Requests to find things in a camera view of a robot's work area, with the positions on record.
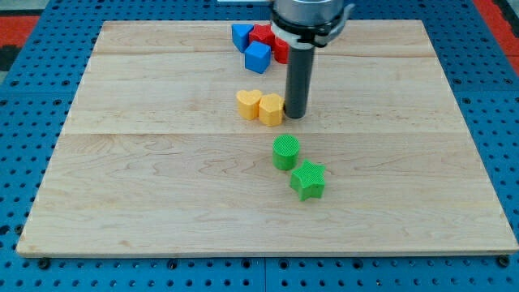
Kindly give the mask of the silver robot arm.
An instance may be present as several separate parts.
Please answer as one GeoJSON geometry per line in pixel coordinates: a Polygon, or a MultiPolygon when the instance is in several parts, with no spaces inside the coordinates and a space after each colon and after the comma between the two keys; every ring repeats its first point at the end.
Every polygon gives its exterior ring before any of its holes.
{"type": "Polygon", "coordinates": [[[271,29],[289,46],[285,82],[285,116],[303,118],[307,111],[317,48],[336,39],[355,8],[346,0],[276,0],[271,29]]]}

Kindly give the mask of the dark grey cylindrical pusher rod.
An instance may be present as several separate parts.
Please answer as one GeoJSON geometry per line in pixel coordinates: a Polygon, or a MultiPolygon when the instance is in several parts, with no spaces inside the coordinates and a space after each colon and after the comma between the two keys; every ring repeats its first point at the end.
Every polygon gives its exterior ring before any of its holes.
{"type": "Polygon", "coordinates": [[[285,115],[288,118],[299,119],[306,114],[314,55],[314,48],[289,49],[285,83],[285,115]]]}

